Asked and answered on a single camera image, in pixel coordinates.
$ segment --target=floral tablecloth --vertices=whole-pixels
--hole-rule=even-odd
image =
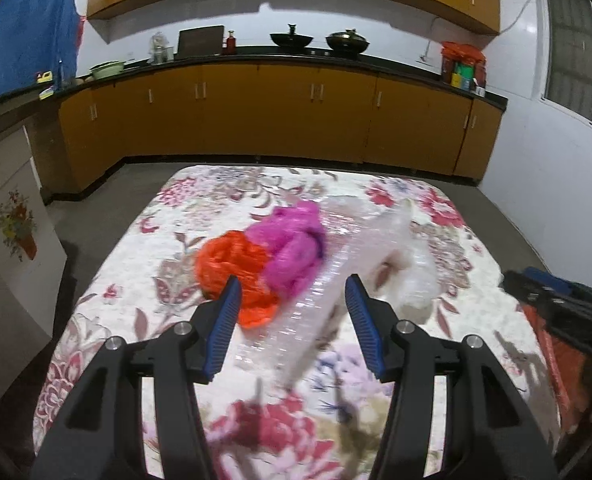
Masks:
[[[295,168],[193,166],[179,171],[136,218],[96,274],[56,347],[33,421],[36,451],[67,393],[110,335],[128,342],[153,338],[189,319],[204,301],[193,276],[202,243],[243,230],[294,198],[358,196],[372,207],[412,205],[412,230],[426,238],[442,294],[423,328],[461,340],[480,334],[534,413],[545,437],[558,438],[558,412],[543,355],[516,300],[498,284],[498,264],[454,204],[418,180]],[[197,397],[221,479],[367,478],[392,394],[367,370],[348,316],[319,341],[319,352],[290,392],[236,364],[240,329],[223,370]],[[437,388],[435,420],[444,419]],[[146,464],[162,477],[153,388],[143,384]],[[426,472],[440,468],[444,424],[433,426]]]

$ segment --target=silver screw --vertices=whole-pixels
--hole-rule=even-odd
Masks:
[[[410,334],[415,330],[415,325],[411,321],[404,319],[396,323],[396,330],[401,334]]]
[[[104,345],[108,350],[117,350],[122,346],[122,338],[118,337],[117,335],[112,335],[105,341]]]
[[[465,343],[470,348],[481,348],[483,346],[483,340],[477,335],[468,335]]]
[[[189,332],[191,332],[192,328],[193,327],[189,321],[181,321],[173,326],[173,331],[177,335],[187,335]]]

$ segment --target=black countertop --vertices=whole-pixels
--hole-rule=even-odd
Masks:
[[[113,83],[115,81],[120,81],[122,79],[134,77],[137,75],[143,75],[149,72],[155,72],[157,70],[167,70],[180,66],[222,62],[289,62],[365,70],[367,72],[374,72],[376,74],[397,76],[403,79],[419,81],[447,92],[462,95],[463,97],[480,99],[481,101],[484,101],[487,104],[502,110],[503,112],[507,107],[506,97],[493,94],[492,92],[487,92],[485,97],[480,97],[473,92],[467,92],[465,90],[454,88],[453,86],[443,83],[441,81],[440,74],[404,63],[391,61],[389,59],[365,56],[364,54],[359,54],[354,58],[348,58],[338,56],[332,50],[323,48],[306,48],[303,52],[288,52],[277,46],[239,46],[237,47],[236,54],[231,56],[191,57],[188,59],[177,59],[175,61],[159,65],[149,65],[146,60],[139,61],[126,65],[125,70],[118,75],[106,77],[99,81],[94,80],[80,84],[78,86],[69,87],[56,92],[55,95],[58,97],[65,97],[84,88],[92,88],[93,86],[98,86],[101,84],[105,85],[107,83]]]

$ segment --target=wall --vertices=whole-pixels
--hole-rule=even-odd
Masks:
[[[501,0],[502,28],[527,0]],[[592,286],[592,127],[540,100],[538,6],[485,49],[488,85],[508,97],[482,192],[551,272]]]
[[[87,0],[76,0],[80,14],[86,13],[86,4]],[[429,51],[433,66],[419,60],[429,29],[437,41],[469,43],[472,34],[444,20],[432,21],[427,12],[388,0],[167,0],[108,23],[85,23],[78,74],[111,59],[149,57],[149,39],[157,30],[174,46],[180,30],[206,25],[235,30],[239,45],[273,45],[269,34],[288,32],[288,23],[296,23],[300,34],[313,36],[311,46],[324,48],[331,32],[356,28],[371,43],[366,54],[439,72],[438,43],[433,42]]]

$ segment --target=purple plastic bag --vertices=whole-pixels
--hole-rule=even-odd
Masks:
[[[249,226],[245,236],[271,255],[263,278],[284,300],[297,296],[311,284],[325,254],[320,209],[309,200],[300,200],[291,207],[275,207],[267,218]]]

